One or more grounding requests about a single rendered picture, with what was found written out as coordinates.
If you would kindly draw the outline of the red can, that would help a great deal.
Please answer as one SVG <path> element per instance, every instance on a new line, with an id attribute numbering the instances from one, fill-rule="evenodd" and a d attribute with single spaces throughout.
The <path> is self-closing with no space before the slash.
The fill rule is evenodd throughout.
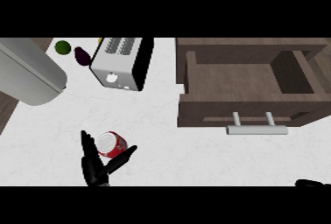
<path id="1" fill-rule="evenodd" d="M 105 158 L 113 158 L 128 148 L 127 141 L 113 131 L 99 136 L 96 146 L 97 153 Z"/>

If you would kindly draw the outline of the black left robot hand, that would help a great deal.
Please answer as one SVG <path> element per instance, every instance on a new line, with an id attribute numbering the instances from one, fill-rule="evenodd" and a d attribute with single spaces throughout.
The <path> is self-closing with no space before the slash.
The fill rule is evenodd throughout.
<path id="1" fill-rule="evenodd" d="M 94 144 L 94 138 L 81 130 L 81 147 L 84 156 L 81 158 L 81 170 L 84 180 L 88 186 L 109 186 L 109 174 L 130 161 L 130 156 L 137 146 L 130 146 L 109 161 L 103 164 L 99 158 L 99 151 Z"/>

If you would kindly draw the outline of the grey rounded appliance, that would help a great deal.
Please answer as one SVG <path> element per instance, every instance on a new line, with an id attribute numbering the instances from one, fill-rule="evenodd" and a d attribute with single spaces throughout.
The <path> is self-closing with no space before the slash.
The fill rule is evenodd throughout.
<path id="1" fill-rule="evenodd" d="M 0 38 L 0 91 L 31 106 L 63 92 L 68 76 L 31 38 Z"/>

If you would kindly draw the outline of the dark purple eggplant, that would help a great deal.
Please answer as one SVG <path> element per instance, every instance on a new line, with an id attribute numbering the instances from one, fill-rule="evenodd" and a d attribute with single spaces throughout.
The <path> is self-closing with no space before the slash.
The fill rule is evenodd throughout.
<path id="1" fill-rule="evenodd" d="M 75 60 L 81 66 L 90 65 L 90 55 L 81 47 L 75 48 Z"/>

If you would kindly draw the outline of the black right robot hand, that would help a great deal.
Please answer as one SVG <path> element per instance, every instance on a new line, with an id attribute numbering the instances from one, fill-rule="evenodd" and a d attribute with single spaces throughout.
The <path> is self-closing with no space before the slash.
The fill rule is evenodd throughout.
<path id="1" fill-rule="evenodd" d="M 331 184 L 323 184 L 322 182 L 313 181 L 308 179 L 298 179 L 294 182 L 294 186 L 329 186 L 331 187 Z"/>

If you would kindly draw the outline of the green lime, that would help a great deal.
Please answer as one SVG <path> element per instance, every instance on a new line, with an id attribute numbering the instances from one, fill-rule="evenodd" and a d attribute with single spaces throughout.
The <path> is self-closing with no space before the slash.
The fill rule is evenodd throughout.
<path id="1" fill-rule="evenodd" d="M 66 55 L 71 52 L 71 45 L 65 40 L 59 40 L 56 42 L 54 49 L 60 55 Z"/>

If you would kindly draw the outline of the brown wooden cabinet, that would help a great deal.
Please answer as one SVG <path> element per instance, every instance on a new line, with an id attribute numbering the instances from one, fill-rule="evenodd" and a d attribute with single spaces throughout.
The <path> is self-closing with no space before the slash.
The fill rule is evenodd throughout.
<path id="1" fill-rule="evenodd" d="M 310 60 L 326 47 L 325 38 L 175 38 L 175 83 L 183 83 L 186 52 L 199 64 L 269 64 L 280 51 Z"/>

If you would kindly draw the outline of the brown wooden drawer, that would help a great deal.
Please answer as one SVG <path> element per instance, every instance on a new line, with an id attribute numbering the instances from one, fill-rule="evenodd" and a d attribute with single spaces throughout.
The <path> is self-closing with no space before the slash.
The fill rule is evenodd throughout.
<path id="1" fill-rule="evenodd" d="M 277 125 L 301 127 L 331 116 L 331 94 L 301 52 L 279 52 L 266 64 L 201 64 L 189 51 L 184 66 L 178 126 L 224 127 L 233 114 L 243 125 L 266 125 L 270 113 Z"/>

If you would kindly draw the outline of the silver toaster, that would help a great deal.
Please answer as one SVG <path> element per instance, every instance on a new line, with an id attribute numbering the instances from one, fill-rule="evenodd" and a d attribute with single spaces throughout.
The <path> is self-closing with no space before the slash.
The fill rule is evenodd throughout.
<path id="1" fill-rule="evenodd" d="M 103 38 L 88 69 L 105 88 L 140 91 L 150 65 L 153 38 Z"/>

